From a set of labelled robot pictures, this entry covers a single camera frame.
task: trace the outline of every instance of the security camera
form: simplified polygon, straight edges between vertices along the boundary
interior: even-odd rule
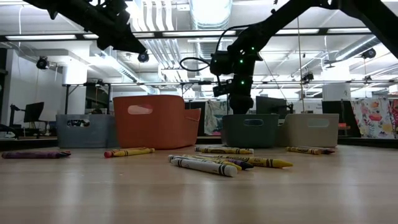
[[[40,59],[36,63],[36,67],[38,69],[46,70],[46,69],[49,69],[49,66],[50,66],[50,64],[49,64],[49,61],[47,60],[47,57],[40,56]]]

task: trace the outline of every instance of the table surface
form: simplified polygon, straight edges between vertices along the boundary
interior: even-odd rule
[[[169,154],[0,159],[0,223],[396,223],[398,151],[339,146],[329,156],[256,149],[293,162],[237,177],[175,167]]]

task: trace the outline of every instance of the yellow crayon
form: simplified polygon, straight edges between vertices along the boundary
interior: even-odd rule
[[[215,159],[215,158],[210,158],[210,157],[202,157],[202,156],[194,156],[194,155],[183,155],[183,157],[201,159],[201,160],[206,160],[206,161],[213,161],[217,164],[229,165],[229,166],[236,167],[238,170],[242,170],[241,166],[238,166],[233,162],[224,161],[222,159]]]
[[[236,167],[237,170],[242,170],[242,167],[232,163],[232,162],[227,162],[227,161],[222,161],[222,160],[216,160],[216,159],[203,159],[203,158],[198,158],[198,157],[193,157],[191,155],[182,155],[182,156],[173,156],[173,155],[169,155],[169,161],[171,161],[172,159],[190,159],[190,160],[194,160],[194,161],[200,161],[200,162],[210,162],[210,163],[215,163],[215,164],[223,164],[223,165],[229,165],[229,166],[233,166]]]
[[[230,147],[197,147],[197,152],[218,154],[254,154],[254,149],[239,149]]]
[[[117,151],[106,151],[104,153],[104,156],[107,158],[122,157],[122,156],[148,154],[148,153],[153,153],[153,152],[155,152],[155,149],[153,149],[153,148],[143,148],[143,149],[130,148],[130,149],[120,149]]]
[[[255,158],[255,157],[241,157],[241,156],[214,156],[215,158],[225,158],[225,159],[236,159],[244,162],[248,162],[254,166],[261,167],[271,167],[271,168],[283,168],[292,167],[293,164],[290,162],[285,162],[279,159],[265,159],[265,158]]]
[[[313,155],[320,155],[322,154],[321,149],[311,149],[311,148],[303,148],[303,147],[286,147],[288,152],[299,152],[299,153],[306,153],[306,154],[313,154]]]

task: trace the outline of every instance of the gray bin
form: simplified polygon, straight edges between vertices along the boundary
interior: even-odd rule
[[[68,125],[68,121],[71,120],[86,120],[90,125],[87,127]],[[119,146],[115,118],[108,114],[58,114],[57,135],[60,148]]]
[[[274,146],[278,130],[277,114],[234,114],[223,116],[221,139],[224,145],[240,148]]]

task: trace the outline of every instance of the ceiling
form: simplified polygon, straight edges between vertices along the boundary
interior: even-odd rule
[[[68,20],[63,16],[58,16],[54,21],[49,18],[47,11],[34,8],[29,5],[25,6],[4,6],[2,2],[11,2],[11,0],[0,0],[0,35],[15,35],[15,34],[76,34],[83,32],[83,28],[74,22]],[[278,5],[274,6],[272,0],[247,0],[247,1],[233,1],[231,7],[231,15],[229,17],[229,26],[238,26],[243,24],[250,24],[259,22],[271,14],[271,9],[278,9],[283,6],[287,0],[279,0]],[[398,13],[397,1],[385,1],[388,6],[396,14]],[[153,5],[153,20],[155,22],[155,5]],[[300,28],[321,28],[321,27],[364,27],[364,24],[352,17],[345,15],[340,11],[329,11],[320,8],[311,8],[299,17]],[[192,18],[189,11],[188,0],[172,1],[172,25],[176,30],[191,30]],[[297,28],[298,22],[294,20],[286,28]],[[299,68],[311,61],[319,53],[324,51],[332,52],[339,51],[353,42],[362,38],[363,35],[328,35],[328,36],[301,36],[295,37],[273,37],[269,43],[261,50],[261,55],[265,62],[257,62],[254,71],[254,81],[268,81],[276,79],[277,81],[290,81],[294,75],[300,75]],[[225,38],[232,43],[234,38]],[[181,57],[197,56],[195,48],[194,37],[191,39],[177,39],[178,49]],[[15,48],[12,44],[5,44],[4,47]],[[96,48],[95,41],[65,41],[65,42],[23,42],[22,49],[67,49],[81,58],[88,61],[89,78],[102,78],[106,82],[122,82],[122,75],[101,57],[95,54],[100,54],[100,50]],[[82,50],[83,48],[90,48],[90,54]],[[389,51],[379,44],[374,48],[377,52],[376,58],[367,59],[366,66],[364,60],[361,58],[350,58],[343,63],[336,64],[337,66],[349,67],[351,74],[347,79],[362,80],[367,74],[378,71],[380,69],[398,64],[398,60],[389,53]],[[150,60],[147,63],[139,63],[137,55],[128,52],[118,52],[115,57],[124,67],[130,70],[140,82],[162,82],[162,76],[159,75],[159,62],[150,53]],[[315,74],[315,79],[320,78],[322,68],[321,61],[310,71]],[[198,81],[202,79],[212,80],[214,76],[208,70],[201,73],[187,73],[190,81]],[[398,78],[398,70],[383,74],[379,79],[387,80]],[[282,91],[296,91],[299,86],[285,86]],[[372,88],[365,89],[366,91],[379,91],[387,87],[386,84],[378,85]],[[266,93],[269,88],[277,88],[272,85],[258,85],[254,94]],[[194,91],[206,92],[206,94],[196,94],[196,96],[211,96],[211,89],[206,90],[203,87],[194,86]],[[144,91],[138,86],[124,86],[114,88],[114,91]],[[161,91],[176,91],[175,88],[162,88]]]

